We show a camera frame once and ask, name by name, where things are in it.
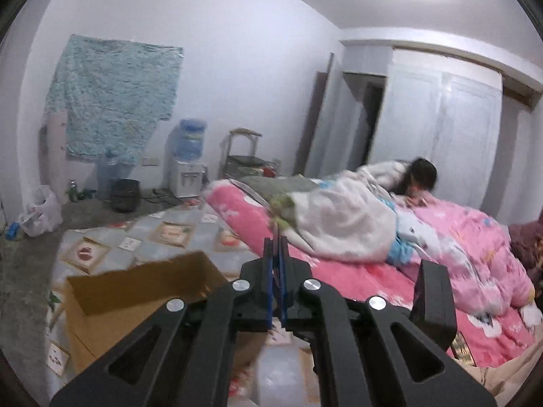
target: red object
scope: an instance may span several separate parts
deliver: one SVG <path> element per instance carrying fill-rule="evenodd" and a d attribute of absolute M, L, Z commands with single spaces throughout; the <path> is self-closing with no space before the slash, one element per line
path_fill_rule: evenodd
<path fill-rule="evenodd" d="M 77 256 L 82 261 L 89 261 L 92 258 L 92 249 L 88 246 L 84 246 L 77 252 Z"/>
<path fill-rule="evenodd" d="M 262 175 L 264 177 L 275 177 L 275 171 L 272 167 L 264 167 L 262 170 Z"/>
<path fill-rule="evenodd" d="M 116 224 L 111 224 L 110 228 L 124 228 L 127 225 L 127 222 L 119 222 Z"/>

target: door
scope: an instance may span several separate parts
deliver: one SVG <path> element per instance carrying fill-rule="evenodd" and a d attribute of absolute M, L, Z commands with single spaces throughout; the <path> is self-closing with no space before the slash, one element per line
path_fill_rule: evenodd
<path fill-rule="evenodd" d="M 489 85 L 446 75 L 431 161 L 438 168 L 434 195 L 479 208 L 496 155 L 502 92 Z"/>
<path fill-rule="evenodd" d="M 349 163 L 361 111 L 361 106 L 347 83 L 347 79 L 351 77 L 356 78 L 357 75 L 341 75 L 339 97 L 329 128 L 329 138 L 319 171 L 320 178 L 345 170 Z"/>
<path fill-rule="evenodd" d="M 315 127 L 315 133 L 311 141 L 311 149 L 307 163 L 305 166 L 304 176 L 319 177 L 322 169 L 322 161 L 324 160 L 327 145 L 330 139 L 330 129 L 333 125 L 334 114 L 336 111 L 339 88 L 343 80 L 343 72 L 341 65 L 334 54 L 330 54 L 328 64 L 328 79 L 322 105 L 319 112 L 319 119 Z"/>
<path fill-rule="evenodd" d="M 390 66 L 369 163 L 430 156 L 441 80 L 435 70 Z"/>

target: white plastic bag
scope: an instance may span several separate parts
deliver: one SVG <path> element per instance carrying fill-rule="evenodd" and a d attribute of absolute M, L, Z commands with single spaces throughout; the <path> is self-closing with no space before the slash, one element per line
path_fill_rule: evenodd
<path fill-rule="evenodd" d="M 49 185 L 42 185 L 32 194 L 32 203 L 26 204 L 18 223 L 30 237 L 53 231 L 62 223 L 60 204 Z"/>

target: plastic bottle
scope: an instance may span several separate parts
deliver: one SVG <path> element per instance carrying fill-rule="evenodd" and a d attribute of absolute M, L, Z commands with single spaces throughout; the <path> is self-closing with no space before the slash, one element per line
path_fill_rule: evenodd
<path fill-rule="evenodd" d="M 179 123 L 180 138 L 174 155 L 182 162 L 192 162 L 202 157 L 204 133 L 207 122 L 200 119 L 182 119 Z"/>
<path fill-rule="evenodd" d="M 112 150 L 107 150 L 97 164 L 98 191 L 96 197 L 98 199 L 109 200 L 113 182 L 120 179 L 119 172 L 120 164 L 117 156 Z"/>
<path fill-rule="evenodd" d="M 78 194 L 77 183 L 75 183 L 75 180 L 72 179 L 70 180 L 70 184 L 68 186 L 68 197 L 70 198 L 70 201 L 79 202 L 77 194 Z"/>

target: blue object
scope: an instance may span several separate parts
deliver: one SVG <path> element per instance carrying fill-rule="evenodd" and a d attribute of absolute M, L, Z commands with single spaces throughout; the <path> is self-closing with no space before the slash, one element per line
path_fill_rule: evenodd
<path fill-rule="evenodd" d="M 175 157 L 181 162 L 192 162 L 202 157 L 207 122 L 199 119 L 182 119 L 179 123 L 179 140 Z"/>
<path fill-rule="evenodd" d="M 328 188 L 332 188 L 335 184 L 335 180 L 323 180 L 322 182 L 319 182 L 319 188 L 321 190 L 328 190 Z"/>
<path fill-rule="evenodd" d="M 183 49 L 72 35 L 46 114 L 67 112 L 67 155 L 95 161 L 108 148 L 135 165 L 159 120 L 170 119 Z"/>
<path fill-rule="evenodd" d="M 109 200 L 111 193 L 111 186 L 114 182 L 120 179 L 120 163 L 116 157 L 115 152 L 109 149 L 105 155 L 98 161 L 97 166 L 97 178 L 98 178 L 98 191 L 96 198 L 100 200 Z"/>
<path fill-rule="evenodd" d="M 385 200 L 383 198 L 380 198 L 379 200 L 394 211 L 394 213 L 396 213 L 396 204 L 394 202 Z M 413 256 L 415 249 L 409 242 L 406 242 L 398 236 L 397 226 L 398 218 L 396 215 L 396 238 L 390 246 L 386 262 L 395 268 L 400 268 L 401 266 L 407 265 L 411 261 L 411 257 Z"/>
<path fill-rule="evenodd" d="M 14 240 L 15 237 L 17 237 L 17 231 L 19 230 L 19 224 L 17 222 L 13 222 L 9 228 L 7 229 L 7 232 L 5 234 L 6 240 Z"/>
<path fill-rule="evenodd" d="M 274 235 L 274 244 L 278 244 L 277 246 L 277 261 L 278 263 L 275 265 L 277 268 L 277 272 L 279 275 L 279 320 L 281 321 L 281 324 L 287 322 L 287 286 L 286 286 L 286 274 L 284 271 L 284 258 L 283 258 L 283 250 L 281 249 L 281 246 L 279 246 L 279 240 L 278 235 Z"/>

